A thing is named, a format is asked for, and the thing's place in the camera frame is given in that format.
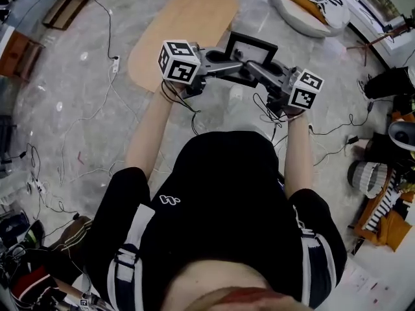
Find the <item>power plug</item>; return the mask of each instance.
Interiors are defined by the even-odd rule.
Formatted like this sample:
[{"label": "power plug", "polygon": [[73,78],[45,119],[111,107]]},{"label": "power plug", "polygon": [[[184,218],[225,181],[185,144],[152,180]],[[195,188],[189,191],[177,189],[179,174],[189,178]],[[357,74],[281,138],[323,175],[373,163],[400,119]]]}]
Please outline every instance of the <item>power plug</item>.
[{"label": "power plug", "polygon": [[114,56],[114,62],[112,64],[112,73],[113,74],[118,73],[118,70],[119,70],[119,60],[120,60],[120,56],[119,55]]}]

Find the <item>handheld device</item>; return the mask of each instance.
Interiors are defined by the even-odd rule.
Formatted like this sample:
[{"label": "handheld device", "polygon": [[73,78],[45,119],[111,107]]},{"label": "handheld device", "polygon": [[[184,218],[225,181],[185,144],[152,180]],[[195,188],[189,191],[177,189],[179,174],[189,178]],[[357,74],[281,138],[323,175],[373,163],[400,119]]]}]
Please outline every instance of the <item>handheld device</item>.
[{"label": "handheld device", "polygon": [[166,40],[158,59],[163,79],[186,84],[183,99],[200,95],[208,78],[221,78],[268,92],[267,108],[278,117],[285,106],[311,109],[324,79],[299,67],[273,60],[278,47],[232,32],[225,49]]}]

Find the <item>mustard yellow cushion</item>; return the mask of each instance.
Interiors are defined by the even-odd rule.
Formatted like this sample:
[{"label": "mustard yellow cushion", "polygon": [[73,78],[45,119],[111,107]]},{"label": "mustard yellow cushion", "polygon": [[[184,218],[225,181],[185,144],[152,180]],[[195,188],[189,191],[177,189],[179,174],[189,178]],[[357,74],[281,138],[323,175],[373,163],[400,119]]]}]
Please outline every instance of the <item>mustard yellow cushion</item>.
[{"label": "mustard yellow cushion", "polygon": [[306,12],[313,15],[321,23],[327,25],[326,19],[324,18],[320,9],[318,9],[317,4],[311,2],[310,0],[291,0],[291,1],[294,1],[298,6],[302,7]]}]

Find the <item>gray floor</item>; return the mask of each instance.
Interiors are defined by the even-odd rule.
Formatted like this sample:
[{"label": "gray floor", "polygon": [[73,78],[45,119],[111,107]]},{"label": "gray floor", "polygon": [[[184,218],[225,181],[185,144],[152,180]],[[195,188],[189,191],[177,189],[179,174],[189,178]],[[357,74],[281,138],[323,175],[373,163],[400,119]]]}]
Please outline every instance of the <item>gray floor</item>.
[{"label": "gray floor", "polygon": [[[111,54],[121,56],[121,69],[113,86],[136,112],[138,120],[143,116],[152,94],[132,83],[127,74],[126,61],[132,47],[166,1],[99,0],[112,11]],[[359,51],[346,52],[345,47],[357,41],[350,29],[336,38],[312,39],[290,28],[267,0],[240,2],[240,10],[233,23],[235,31],[277,44],[277,59],[288,66],[308,68],[325,78],[322,94],[309,114],[316,132],[348,122],[350,113],[354,114],[355,122],[364,120],[367,102],[357,87],[357,79],[364,79],[367,74],[377,75],[383,68],[372,55],[369,56],[368,66],[364,67]],[[107,72],[111,65],[106,57],[107,40],[108,16],[99,5],[90,1],[67,31],[46,32],[41,40],[46,49],[32,81],[18,94],[14,108],[18,128],[12,148],[16,153],[20,152],[26,142],[37,147],[41,158],[40,181],[49,190],[43,198],[47,206],[58,211],[58,202],[61,201],[67,211],[78,211],[88,216],[95,214],[110,181],[104,170],[123,160],[137,125],[134,115],[110,90],[104,107],[94,118],[76,122],[66,133],[75,120],[92,116],[104,101],[109,86]],[[202,110],[196,118],[199,132],[223,129],[227,119],[229,88],[230,84],[225,81],[212,80],[203,95],[190,100],[195,108]],[[257,91],[266,98],[263,87],[258,87]],[[261,111],[252,103],[253,93],[252,89],[244,89],[244,99],[240,103],[244,111],[242,119],[270,136],[273,125],[259,120]],[[60,111],[57,109],[59,103],[62,103]],[[312,141],[315,161],[326,153],[325,149],[329,152],[339,150],[348,135],[370,137],[374,130],[385,132],[389,107],[386,102],[376,103],[363,127],[347,126],[329,136],[315,136],[316,141]],[[192,138],[190,119],[191,114],[183,107],[173,107],[156,165],[158,171],[154,171],[150,179],[152,193],[167,178],[182,146]],[[277,130],[274,143],[286,133],[287,126],[284,125]],[[61,186],[57,168],[62,170],[61,148],[65,136],[65,176]],[[276,151],[283,171],[285,143],[281,142]],[[82,163],[77,159],[79,154]],[[346,227],[362,200],[362,194],[352,190],[346,181],[352,160],[344,152],[331,155],[328,162],[325,160],[316,167],[315,173],[315,190],[328,202],[333,219],[347,241],[350,238]],[[15,161],[10,169],[21,167],[30,167],[30,160]],[[122,167],[122,163],[116,163],[112,172]],[[77,178],[97,169],[100,170]],[[30,217],[37,215],[37,194],[25,197],[21,204]],[[70,218],[70,214],[55,213],[41,205],[40,219],[47,232]],[[60,232],[62,230],[49,236],[47,242],[56,240]]]}]

